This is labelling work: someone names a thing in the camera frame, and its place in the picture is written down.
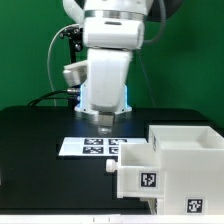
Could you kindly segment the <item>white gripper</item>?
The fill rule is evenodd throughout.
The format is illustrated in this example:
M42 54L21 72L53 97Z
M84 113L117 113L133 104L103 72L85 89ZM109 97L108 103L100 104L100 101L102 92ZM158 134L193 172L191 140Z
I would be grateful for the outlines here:
M130 61L130 51L88 50L88 102L93 110L115 112L118 109ZM99 114L99 131L102 134L110 134L113 124L113 113Z

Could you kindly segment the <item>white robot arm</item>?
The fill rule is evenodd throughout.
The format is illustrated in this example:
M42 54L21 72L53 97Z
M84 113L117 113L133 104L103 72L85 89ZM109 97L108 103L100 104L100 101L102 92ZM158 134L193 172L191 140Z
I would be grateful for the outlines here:
M112 132L115 120L129 113L126 79L135 50L148 41L145 23L165 25L184 0L63 0L73 19L76 37L87 48L87 58L64 67L70 86L81 87L75 110L95 120L100 133Z

